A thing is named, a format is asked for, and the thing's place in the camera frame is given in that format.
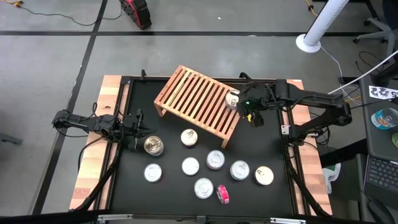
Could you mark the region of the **blue-labelled can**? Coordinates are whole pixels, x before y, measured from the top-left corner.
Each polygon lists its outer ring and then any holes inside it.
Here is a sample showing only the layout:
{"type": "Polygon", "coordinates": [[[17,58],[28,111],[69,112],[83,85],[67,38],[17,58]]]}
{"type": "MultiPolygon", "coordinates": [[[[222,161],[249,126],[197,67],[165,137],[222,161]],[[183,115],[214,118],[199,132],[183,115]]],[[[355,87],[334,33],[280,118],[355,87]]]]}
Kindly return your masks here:
{"type": "Polygon", "coordinates": [[[398,111],[394,108],[383,108],[371,116],[371,122],[381,130],[393,128],[398,125],[398,111]]]}

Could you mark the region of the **white pole with round base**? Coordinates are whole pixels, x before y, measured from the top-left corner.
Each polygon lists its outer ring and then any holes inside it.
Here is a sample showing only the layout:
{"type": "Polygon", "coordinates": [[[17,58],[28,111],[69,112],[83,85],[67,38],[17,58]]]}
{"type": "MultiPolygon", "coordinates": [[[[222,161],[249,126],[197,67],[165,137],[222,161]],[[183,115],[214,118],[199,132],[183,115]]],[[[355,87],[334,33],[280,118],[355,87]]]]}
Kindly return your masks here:
{"type": "Polygon", "coordinates": [[[348,1],[349,0],[328,0],[309,30],[296,38],[296,46],[306,53],[318,52],[322,46],[320,39],[347,5],[348,1]]]}

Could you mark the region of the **white and green cloth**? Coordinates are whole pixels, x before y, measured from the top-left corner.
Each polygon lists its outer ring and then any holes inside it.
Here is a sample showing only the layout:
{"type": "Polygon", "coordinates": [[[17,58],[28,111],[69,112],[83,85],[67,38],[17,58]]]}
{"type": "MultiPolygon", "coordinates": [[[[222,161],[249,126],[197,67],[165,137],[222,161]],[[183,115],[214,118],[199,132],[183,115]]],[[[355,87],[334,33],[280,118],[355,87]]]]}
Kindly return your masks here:
{"type": "Polygon", "coordinates": [[[328,166],[322,169],[323,172],[323,177],[325,180],[325,184],[326,184],[326,192],[327,194],[331,194],[332,192],[332,187],[331,187],[331,183],[334,182],[339,174],[340,174],[340,170],[341,170],[341,164],[337,163],[333,166],[328,166]]]}

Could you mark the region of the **silver-lidded can with pink side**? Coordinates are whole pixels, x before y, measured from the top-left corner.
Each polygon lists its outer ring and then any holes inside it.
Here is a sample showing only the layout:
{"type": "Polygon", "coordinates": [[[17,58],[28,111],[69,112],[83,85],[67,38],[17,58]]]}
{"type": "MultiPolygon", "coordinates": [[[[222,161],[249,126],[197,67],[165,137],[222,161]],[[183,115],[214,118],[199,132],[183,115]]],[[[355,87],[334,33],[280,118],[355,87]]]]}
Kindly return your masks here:
{"type": "Polygon", "coordinates": [[[225,156],[219,150],[210,151],[206,158],[206,164],[212,170],[218,170],[222,168],[224,162],[225,162],[225,156]]]}

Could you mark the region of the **grey furniture foot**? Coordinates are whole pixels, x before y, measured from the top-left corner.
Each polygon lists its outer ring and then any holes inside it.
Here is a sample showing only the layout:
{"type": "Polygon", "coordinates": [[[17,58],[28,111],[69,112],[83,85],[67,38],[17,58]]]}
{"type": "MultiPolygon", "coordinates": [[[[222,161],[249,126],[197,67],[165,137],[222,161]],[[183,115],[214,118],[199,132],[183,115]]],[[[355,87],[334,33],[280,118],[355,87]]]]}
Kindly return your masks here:
{"type": "Polygon", "coordinates": [[[1,142],[9,142],[17,145],[21,145],[23,143],[22,139],[15,138],[5,133],[0,133],[0,141],[1,142]]]}

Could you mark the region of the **black keyboard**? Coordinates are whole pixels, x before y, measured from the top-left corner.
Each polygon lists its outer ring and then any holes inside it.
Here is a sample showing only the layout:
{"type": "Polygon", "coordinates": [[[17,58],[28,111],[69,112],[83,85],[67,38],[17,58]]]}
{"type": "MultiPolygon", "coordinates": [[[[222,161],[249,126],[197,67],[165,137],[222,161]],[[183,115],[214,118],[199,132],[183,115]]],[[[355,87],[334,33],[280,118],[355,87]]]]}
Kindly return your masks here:
{"type": "Polygon", "coordinates": [[[364,192],[378,200],[398,200],[398,165],[368,156],[364,192]]]}

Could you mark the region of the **pink can on its side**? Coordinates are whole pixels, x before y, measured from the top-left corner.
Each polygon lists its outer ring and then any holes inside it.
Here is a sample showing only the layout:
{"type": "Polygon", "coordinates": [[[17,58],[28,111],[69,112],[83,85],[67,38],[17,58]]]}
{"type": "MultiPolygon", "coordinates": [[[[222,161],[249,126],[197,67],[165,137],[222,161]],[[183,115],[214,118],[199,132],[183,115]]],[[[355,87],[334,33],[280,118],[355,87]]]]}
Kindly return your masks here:
{"type": "Polygon", "coordinates": [[[218,185],[216,187],[216,193],[221,204],[229,203],[229,193],[224,185],[218,185]]]}

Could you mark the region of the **cream-lidded can with purple side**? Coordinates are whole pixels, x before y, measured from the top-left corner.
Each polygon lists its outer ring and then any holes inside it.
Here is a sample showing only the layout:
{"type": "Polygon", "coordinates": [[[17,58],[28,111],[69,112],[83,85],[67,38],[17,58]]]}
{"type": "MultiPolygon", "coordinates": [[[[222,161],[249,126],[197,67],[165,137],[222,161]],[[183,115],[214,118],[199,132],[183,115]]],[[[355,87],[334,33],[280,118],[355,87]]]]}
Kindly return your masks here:
{"type": "Polygon", "coordinates": [[[198,141],[198,134],[193,129],[186,129],[182,131],[180,140],[184,146],[193,147],[198,141]]]}

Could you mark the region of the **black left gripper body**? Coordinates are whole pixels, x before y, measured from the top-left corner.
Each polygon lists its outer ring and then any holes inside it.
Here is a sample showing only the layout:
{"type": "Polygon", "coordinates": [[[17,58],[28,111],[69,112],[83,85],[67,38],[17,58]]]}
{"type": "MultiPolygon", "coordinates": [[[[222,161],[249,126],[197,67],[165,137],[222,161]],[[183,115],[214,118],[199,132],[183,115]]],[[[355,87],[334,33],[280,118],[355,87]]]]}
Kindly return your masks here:
{"type": "Polygon", "coordinates": [[[136,116],[128,115],[124,117],[123,122],[121,123],[123,137],[139,137],[143,138],[146,133],[137,133],[136,130],[137,118],[136,116]]]}

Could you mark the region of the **silver frame bracket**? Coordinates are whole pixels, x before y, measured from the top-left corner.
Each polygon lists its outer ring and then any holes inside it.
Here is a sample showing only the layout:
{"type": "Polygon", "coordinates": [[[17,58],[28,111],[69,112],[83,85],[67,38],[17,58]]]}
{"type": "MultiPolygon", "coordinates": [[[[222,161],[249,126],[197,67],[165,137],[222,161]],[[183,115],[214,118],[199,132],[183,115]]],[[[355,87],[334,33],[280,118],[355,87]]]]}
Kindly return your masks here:
{"type": "Polygon", "coordinates": [[[273,224],[307,224],[305,220],[293,219],[293,218],[270,218],[270,223],[273,224]]]}
{"type": "Polygon", "coordinates": [[[106,224],[106,222],[108,221],[128,220],[132,218],[133,214],[105,214],[105,215],[98,215],[97,222],[99,222],[99,224],[106,224]]]}

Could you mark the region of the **wooden slatted shelf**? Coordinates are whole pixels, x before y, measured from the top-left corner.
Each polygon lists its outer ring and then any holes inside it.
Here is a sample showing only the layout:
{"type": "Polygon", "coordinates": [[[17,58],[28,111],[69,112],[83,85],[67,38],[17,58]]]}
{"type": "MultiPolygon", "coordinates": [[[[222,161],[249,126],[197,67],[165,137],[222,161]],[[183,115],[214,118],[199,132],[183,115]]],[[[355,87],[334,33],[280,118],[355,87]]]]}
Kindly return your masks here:
{"type": "Polygon", "coordinates": [[[154,106],[161,117],[170,112],[218,136],[224,149],[239,121],[238,112],[224,101],[231,90],[232,87],[181,65],[155,98],[154,106]]]}

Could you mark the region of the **cream-lidded can with gold tab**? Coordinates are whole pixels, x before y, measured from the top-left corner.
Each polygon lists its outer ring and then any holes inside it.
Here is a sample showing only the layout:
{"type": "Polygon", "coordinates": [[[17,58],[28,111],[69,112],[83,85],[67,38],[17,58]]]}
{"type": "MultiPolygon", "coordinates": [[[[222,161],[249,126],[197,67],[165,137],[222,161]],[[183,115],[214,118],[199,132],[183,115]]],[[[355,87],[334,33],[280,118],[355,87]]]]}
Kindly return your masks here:
{"type": "Polygon", "coordinates": [[[270,185],[274,180],[274,173],[272,169],[267,166],[259,166],[254,171],[254,178],[260,185],[270,185]]]}

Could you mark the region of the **grey office chair base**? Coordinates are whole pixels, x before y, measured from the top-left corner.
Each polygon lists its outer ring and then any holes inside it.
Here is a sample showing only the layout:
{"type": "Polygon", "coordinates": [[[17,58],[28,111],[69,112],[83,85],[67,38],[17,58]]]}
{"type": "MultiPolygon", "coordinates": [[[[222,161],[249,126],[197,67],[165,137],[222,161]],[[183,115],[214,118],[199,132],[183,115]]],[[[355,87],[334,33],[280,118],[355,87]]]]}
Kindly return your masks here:
{"type": "Polygon", "coordinates": [[[379,31],[359,35],[353,39],[353,42],[356,44],[361,39],[376,39],[380,37],[382,42],[387,42],[386,55],[390,55],[394,51],[396,41],[398,41],[398,0],[382,0],[382,10],[385,22],[372,17],[363,22],[365,26],[375,25],[379,31]]]}

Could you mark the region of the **black table mat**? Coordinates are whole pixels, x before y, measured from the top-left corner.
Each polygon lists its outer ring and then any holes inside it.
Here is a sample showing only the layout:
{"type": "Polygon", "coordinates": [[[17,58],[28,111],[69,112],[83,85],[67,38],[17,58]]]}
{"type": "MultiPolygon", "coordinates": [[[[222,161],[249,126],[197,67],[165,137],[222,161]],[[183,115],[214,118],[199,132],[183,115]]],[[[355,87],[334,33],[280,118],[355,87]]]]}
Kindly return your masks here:
{"type": "Polygon", "coordinates": [[[292,213],[284,150],[280,135],[280,119],[276,110],[264,111],[264,125],[252,127],[239,120],[231,139],[223,149],[226,158],[223,167],[211,170],[206,157],[212,150],[219,150],[222,140],[208,131],[197,129],[198,142],[193,148],[185,147],[180,135],[192,124],[174,114],[159,116],[154,100],[164,87],[162,81],[135,81],[128,112],[132,115],[141,109],[144,123],[156,129],[156,135],[164,143],[160,156],[146,152],[131,152],[124,146],[114,181],[111,209],[133,214],[207,215],[218,217],[286,217],[292,213]],[[182,170],[182,162],[194,157],[199,171],[192,176],[182,170]],[[233,162],[248,163],[250,171],[259,166],[270,167],[274,180],[270,185],[260,185],[253,175],[242,181],[234,180],[229,169],[233,162]],[[148,182],[144,169],[149,164],[162,168],[158,182],[148,182]],[[194,184],[200,178],[210,179],[214,189],[207,199],[194,193],[194,184]],[[229,203],[221,204],[216,193],[218,185],[224,185],[229,193],[229,203]]]}

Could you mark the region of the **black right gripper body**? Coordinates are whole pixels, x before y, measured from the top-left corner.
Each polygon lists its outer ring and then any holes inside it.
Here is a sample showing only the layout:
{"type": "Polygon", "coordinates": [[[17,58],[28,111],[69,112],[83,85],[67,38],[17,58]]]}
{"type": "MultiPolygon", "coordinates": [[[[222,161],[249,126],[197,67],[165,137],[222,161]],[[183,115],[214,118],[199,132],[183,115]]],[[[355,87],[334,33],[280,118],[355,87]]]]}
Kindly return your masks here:
{"type": "Polygon", "coordinates": [[[251,126],[260,127],[264,125],[261,111],[277,109],[277,101],[269,85],[255,82],[248,84],[251,84],[252,88],[245,97],[239,97],[238,103],[245,103],[249,114],[241,117],[246,118],[251,126]]]}

